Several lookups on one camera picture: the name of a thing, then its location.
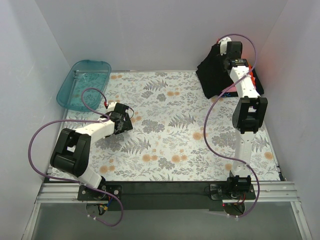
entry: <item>glass panel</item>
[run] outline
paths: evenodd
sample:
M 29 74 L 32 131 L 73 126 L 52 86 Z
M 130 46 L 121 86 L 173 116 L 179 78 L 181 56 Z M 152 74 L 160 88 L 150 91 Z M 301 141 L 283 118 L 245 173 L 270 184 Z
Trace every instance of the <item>glass panel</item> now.
M 102 218 L 115 222 L 120 213 Z M 208 210 L 127 210 L 122 222 L 107 227 L 87 217 L 84 203 L 42 203 L 33 240 L 90 239 L 302 239 L 290 202 L 259 202 L 248 216 L 235 220 Z

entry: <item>teal plastic tray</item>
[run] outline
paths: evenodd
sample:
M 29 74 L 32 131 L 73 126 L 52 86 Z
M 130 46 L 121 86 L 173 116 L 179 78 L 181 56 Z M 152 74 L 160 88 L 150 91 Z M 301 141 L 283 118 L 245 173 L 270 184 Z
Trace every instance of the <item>teal plastic tray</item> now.
M 65 78 L 56 101 L 66 109 L 90 112 L 81 101 L 81 93 L 86 88 L 97 88 L 104 92 L 109 82 L 110 72 L 111 66 L 105 61 L 78 61 Z M 84 93 L 83 99 L 89 107 L 96 110 L 102 96 L 98 91 L 90 89 Z

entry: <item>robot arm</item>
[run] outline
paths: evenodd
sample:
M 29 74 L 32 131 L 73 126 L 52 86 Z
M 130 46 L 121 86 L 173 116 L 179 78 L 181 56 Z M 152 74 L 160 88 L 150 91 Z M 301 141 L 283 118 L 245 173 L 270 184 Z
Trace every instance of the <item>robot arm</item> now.
M 52 167 L 77 178 L 80 182 L 93 188 L 99 188 L 105 179 L 89 166 L 90 146 L 96 141 L 133 129 L 129 107 L 112 102 L 107 108 L 110 120 L 92 123 L 77 129 L 64 128 L 54 147 L 50 164 Z
M 221 39 L 220 54 L 223 59 L 223 67 L 228 72 L 234 83 L 248 73 L 249 64 L 241 58 L 242 43 L 231 41 L 230 37 Z M 263 124 L 268 101 L 260 97 L 256 91 L 250 75 L 235 85 L 240 97 L 232 116 L 232 124 L 236 129 L 235 158 L 250 163 L 252 143 L 259 128 Z M 234 161 L 231 169 L 232 176 L 247 177 L 251 174 L 245 164 Z

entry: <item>floral pattern surface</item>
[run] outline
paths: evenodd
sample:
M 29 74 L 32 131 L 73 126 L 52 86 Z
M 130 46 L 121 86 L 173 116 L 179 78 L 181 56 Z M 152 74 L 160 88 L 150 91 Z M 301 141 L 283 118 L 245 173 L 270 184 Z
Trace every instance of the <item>floral pattern surface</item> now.
M 225 181 L 231 160 L 211 153 L 203 136 L 207 99 L 195 72 L 112 73 L 108 102 L 133 108 L 133 130 L 101 139 L 90 148 L 89 165 L 107 181 Z M 207 139 L 217 152 L 235 154 L 232 114 L 237 97 L 221 98 L 213 108 Z M 101 103 L 98 111 L 105 111 Z M 92 112 L 69 110 L 67 119 L 96 120 Z M 82 123 L 67 122 L 64 128 Z M 251 166 L 262 181 L 280 180 L 265 127 L 253 141 Z M 56 168 L 51 175 L 69 178 Z

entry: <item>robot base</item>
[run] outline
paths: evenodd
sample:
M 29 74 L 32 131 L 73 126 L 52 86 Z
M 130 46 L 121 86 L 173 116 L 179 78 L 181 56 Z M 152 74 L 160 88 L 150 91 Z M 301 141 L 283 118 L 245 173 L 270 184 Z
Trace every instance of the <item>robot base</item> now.
M 103 184 L 102 190 L 115 195 L 118 199 L 121 200 L 122 195 L 122 186 L 114 184 Z M 79 187 L 78 191 L 78 201 L 108 201 L 109 196 L 104 195 L 103 193 L 91 190 L 84 185 Z
M 246 200 L 256 199 L 254 186 L 250 184 L 248 191 L 230 190 L 227 181 L 210 184 L 210 192 L 212 200 L 233 200 L 232 196 L 241 196 L 245 194 Z

